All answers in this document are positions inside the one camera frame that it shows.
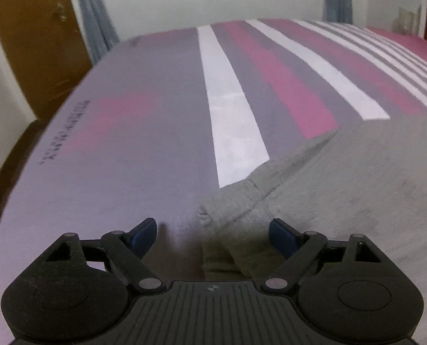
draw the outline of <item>white stripe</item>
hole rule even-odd
[[[414,63],[416,66],[420,67],[423,71],[427,73],[427,62],[422,59],[420,56],[416,55],[412,51],[408,50],[403,45],[395,42],[394,40],[390,40],[388,38],[385,38],[384,36],[381,36],[373,31],[370,31],[368,29],[362,29],[355,26],[350,26],[349,29],[356,32],[361,32],[364,35],[368,35],[369,37],[376,39],[379,42],[384,43],[385,45],[389,46],[392,50],[396,51],[396,53],[399,56],[403,56],[407,58],[409,61]]]
[[[323,57],[258,20],[246,22],[306,62],[359,113],[363,120],[389,119],[388,113],[378,102],[370,98]]]
[[[260,130],[212,27],[197,29],[220,187],[246,178],[269,160]]]
[[[382,43],[378,38],[374,38],[367,34],[366,32],[362,32],[360,30],[355,30],[352,28],[352,26],[349,25],[341,25],[341,24],[332,24],[333,26],[337,26],[338,28],[350,32],[352,34],[358,35],[365,40],[370,41],[371,43],[374,43],[378,47],[384,49],[387,51],[390,55],[394,56],[396,59],[402,62],[402,64],[405,64],[409,66],[413,71],[415,71],[417,74],[421,75],[423,78],[427,79],[427,72],[424,71],[420,66],[418,66],[414,61],[407,58],[404,54],[400,53],[397,49],[392,48],[390,45],[386,45],[385,43]]]
[[[343,31],[342,29],[339,29],[338,27],[331,26],[331,25],[324,23],[324,22],[318,22],[318,25],[332,29],[332,30],[340,33],[344,37],[351,39],[352,41],[356,42],[358,45],[360,45],[364,48],[367,48],[367,49],[371,50],[372,52],[378,54],[380,57],[385,59],[388,64],[391,64],[392,66],[394,66],[397,70],[401,71],[401,73],[408,76],[411,80],[413,80],[420,87],[422,87],[423,89],[425,89],[427,91],[427,84],[424,81],[422,81],[415,73],[413,73],[412,71],[407,69],[404,65],[399,63],[399,61],[397,61],[397,59],[394,59],[389,54],[383,52],[382,50],[379,50],[374,45],[367,43],[365,40],[363,40],[357,36],[354,36],[353,34],[351,34],[349,32]]]
[[[417,87],[415,87],[413,84],[411,84],[409,81],[407,81],[403,76],[399,75],[392,68],[385,65],[382,61],[376,59],[370,53],[366,52],[365,50],[358,47],[357,45],[355,45],[355,44],[353,44],[347,40],[344,40],[344,39],[340,38],[339,36],[337,36],[331,32],[328,32],[327,30],[325,30],[321,27],[317,27],[317,26],[312,25],[309,22],[305,22],[302,20],[295,20],[294,22],[298,23],[300,26],[303,26],[309,30],[317,32],[317,33],[325,36],[326,38],[338,43],[339,45],[341,45],[345,48],[348,48],[348,49],[352,50],[353,52],[361,55],[367,61],[373,63],[376,67],[378,67],[380,70],[382,70],[387,75],[389,75],[392,79],[394,79],[397,83],[399,83],[401,86],[403,86],[405,89],[407,89],[413,96],[415,96],[419,101],[421,101],[421,103],[423,105],[425,105],[427,107],[427,97]]]

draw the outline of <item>silver screw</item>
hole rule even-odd
[[[265,281],[265,285],[270,289],[284,289],[287,286],[287,282],[284,279],[272,277]]]
[[[140,285],[140,287],[143,289],[156,289],[156,288],[159,288],[162,285],[162,283],[161,283],[161,280],[159,279],[148,277],[146,279],[140,280],[138,285]]]

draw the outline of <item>door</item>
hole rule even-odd
[[[91,68],[71,0],[0,0],[0,40],[26,100],[43,120]]]

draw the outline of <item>striped bed sheet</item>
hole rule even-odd
[[[350,25],[248,20],[117,45],[51,121],[0,223],[4,289],[64,232],[97,238],[148,216],[161,278],[200,279],[203,198],[361,120],[427,117],[427,61]],[[0,345],[12,335],[0,311]]]

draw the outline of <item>wooden floor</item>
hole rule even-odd
[[[0,217],[6,205],[7,199],[16,184],[22,168],[35,147],[39,137],[46,126],[45,122],[36,120],[20,137],[12,148],[7,160],[0,171]]]

